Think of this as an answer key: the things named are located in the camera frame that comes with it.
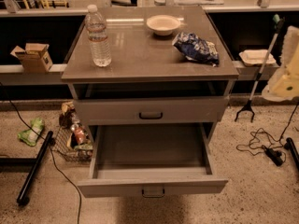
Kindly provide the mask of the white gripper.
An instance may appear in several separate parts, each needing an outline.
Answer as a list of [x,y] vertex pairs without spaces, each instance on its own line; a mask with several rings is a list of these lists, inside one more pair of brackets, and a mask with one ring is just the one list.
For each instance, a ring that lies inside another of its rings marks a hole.
[[263,88],[262,97],[282,102],[299,96],[299,28],[289,26],[284,36],[280,67]]

